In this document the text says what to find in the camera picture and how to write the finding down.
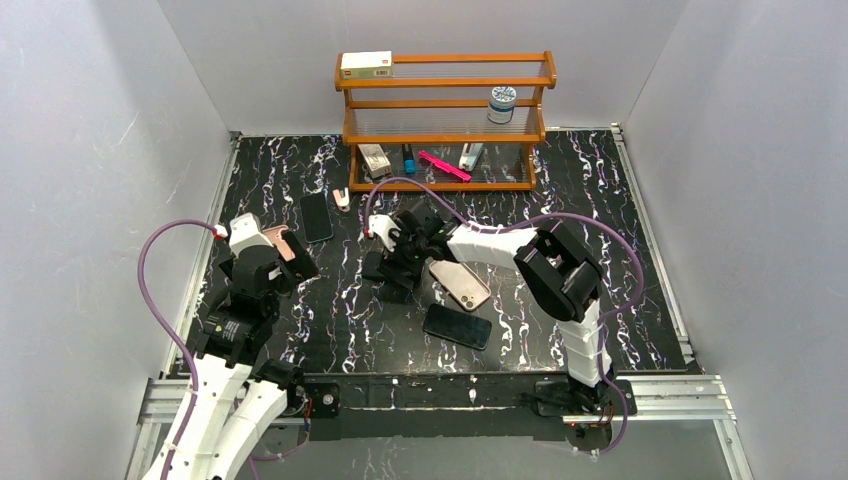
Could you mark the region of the pink phone case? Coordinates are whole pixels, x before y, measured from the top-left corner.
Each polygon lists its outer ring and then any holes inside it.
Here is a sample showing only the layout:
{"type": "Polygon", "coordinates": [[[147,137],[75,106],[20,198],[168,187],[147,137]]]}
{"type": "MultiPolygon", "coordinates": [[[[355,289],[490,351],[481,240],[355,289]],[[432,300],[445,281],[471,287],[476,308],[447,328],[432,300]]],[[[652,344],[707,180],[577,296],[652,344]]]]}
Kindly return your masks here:
{"type": "Polygon", "coordinates": [[[297,238],[286,225],[270,227],[263,230],[262,233],[277,249],[284,262],[291,262],[299,256],[300,246],[297,238]]]}

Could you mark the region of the dark teal smartphone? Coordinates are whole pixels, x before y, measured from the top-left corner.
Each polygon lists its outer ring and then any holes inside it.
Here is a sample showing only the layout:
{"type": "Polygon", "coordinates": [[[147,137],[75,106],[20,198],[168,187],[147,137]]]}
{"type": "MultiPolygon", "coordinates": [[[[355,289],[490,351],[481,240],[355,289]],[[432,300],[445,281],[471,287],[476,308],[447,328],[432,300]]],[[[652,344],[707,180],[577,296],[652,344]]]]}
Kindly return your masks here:
{"type": "Polygon", "coordinates": [[[327,198],[323,192],[304,196],[299,206],[303,217],[303,232],[307,243],[318,243],[333,237],[333,226],[327,198]]]}

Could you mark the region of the beige phone case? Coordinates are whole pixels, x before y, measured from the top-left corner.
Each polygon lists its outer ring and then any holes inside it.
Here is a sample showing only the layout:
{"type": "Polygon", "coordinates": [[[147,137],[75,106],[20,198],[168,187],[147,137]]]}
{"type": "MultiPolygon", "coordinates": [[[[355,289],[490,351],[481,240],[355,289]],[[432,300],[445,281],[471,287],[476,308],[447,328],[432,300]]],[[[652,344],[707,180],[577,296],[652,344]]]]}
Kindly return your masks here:
{"type": "Polygon", "coordinates": [[[491,298],[489,287],[465,264],[433,260],[427,269],[466,312],[477,310],[491,298]]]}

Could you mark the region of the black smartphone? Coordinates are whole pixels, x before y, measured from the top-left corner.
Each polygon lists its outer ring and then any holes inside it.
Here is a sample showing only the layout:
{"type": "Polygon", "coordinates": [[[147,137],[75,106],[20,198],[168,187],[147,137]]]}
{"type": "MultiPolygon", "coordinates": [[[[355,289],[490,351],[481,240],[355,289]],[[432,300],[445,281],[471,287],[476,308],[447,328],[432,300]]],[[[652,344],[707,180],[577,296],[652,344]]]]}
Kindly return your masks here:
{"type": "Polygon", "coordinates": [[[428,335],[484,351],[489,343],[492,323],[465,312],[431,304],[426,312],[422,330],[428,335]]]}

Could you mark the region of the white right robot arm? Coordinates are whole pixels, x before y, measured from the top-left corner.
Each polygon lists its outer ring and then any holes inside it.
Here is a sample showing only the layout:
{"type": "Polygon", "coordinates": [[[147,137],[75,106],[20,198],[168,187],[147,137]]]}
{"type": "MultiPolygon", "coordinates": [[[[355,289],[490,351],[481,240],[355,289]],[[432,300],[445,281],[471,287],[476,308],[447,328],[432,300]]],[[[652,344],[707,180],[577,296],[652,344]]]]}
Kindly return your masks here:
{"type": "Polygon", "coordinates": [[[603,272],[562,221],[545,218],[533,227],[483,226],[446,220],[418,201],[394,215],[368,215],[365,231],[383,245],[380,274],[407,290],[420,283],[428,260],[484,263],[518,272],[537,305],[563,324],[573,389],[594,399],[607,393],[613,368],[600,339],[603,272]]]}

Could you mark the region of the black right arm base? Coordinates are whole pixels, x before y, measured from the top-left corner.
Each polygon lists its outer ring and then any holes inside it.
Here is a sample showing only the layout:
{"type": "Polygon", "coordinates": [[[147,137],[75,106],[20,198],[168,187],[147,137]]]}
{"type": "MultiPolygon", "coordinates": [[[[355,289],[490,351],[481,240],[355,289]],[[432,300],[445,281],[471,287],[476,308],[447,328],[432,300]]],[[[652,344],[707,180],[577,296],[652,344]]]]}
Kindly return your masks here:
{"type": "Polygon", "coordinates": [[[578,452],[599,454],[616,444],[613,421],[638,413],[632,384],[615,380],[611,389],[600,381],[588,387],[577,381],[541,380],[519,401],[545,418],[566,417],[566,440],[578,452]]]}

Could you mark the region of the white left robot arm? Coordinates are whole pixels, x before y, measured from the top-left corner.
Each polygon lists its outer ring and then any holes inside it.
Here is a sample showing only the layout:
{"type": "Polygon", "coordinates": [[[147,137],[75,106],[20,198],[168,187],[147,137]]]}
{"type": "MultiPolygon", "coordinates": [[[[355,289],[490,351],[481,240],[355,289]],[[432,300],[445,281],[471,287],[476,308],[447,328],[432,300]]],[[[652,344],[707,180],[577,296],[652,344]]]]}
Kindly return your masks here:
{"type": "Polygon", "coordinates": [[[213,298],[200,333],[185,346],[189,387],[147,479],[233,479],[265,430],[289,404],[305,406],[299,367],[256,364],[280,316],[283,295],[317,276],[306,249],[287,227],[232,229],[230,282],[213,298]]]}

